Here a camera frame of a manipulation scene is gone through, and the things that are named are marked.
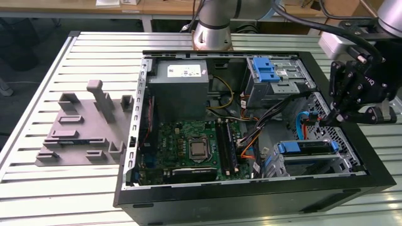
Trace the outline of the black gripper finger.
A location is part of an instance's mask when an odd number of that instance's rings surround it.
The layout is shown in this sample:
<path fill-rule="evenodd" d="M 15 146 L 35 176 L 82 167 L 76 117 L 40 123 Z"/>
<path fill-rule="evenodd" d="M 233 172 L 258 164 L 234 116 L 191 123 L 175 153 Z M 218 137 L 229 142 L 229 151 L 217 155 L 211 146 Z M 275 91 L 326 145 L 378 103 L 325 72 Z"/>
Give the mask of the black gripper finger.
<path fill-rule="evenodd" d="M 345 107 L 338 108 L 338 121 L 353 122 L 360 124 L 378 124 L 381 122 L 381 108 L 372 106 L 364 113 Z"/>
<path fill-rule="evenodd" d="M 354 61 L 344 63 L 334 61 L 330 69 L 329 95 L 333 97 L 332 111 L 323 118 L 323 125 L 340 125 L 350 118 L 349 114 L 357 111 L 357 100 L 361 94 L 361 82 L 354 68 Z"/>

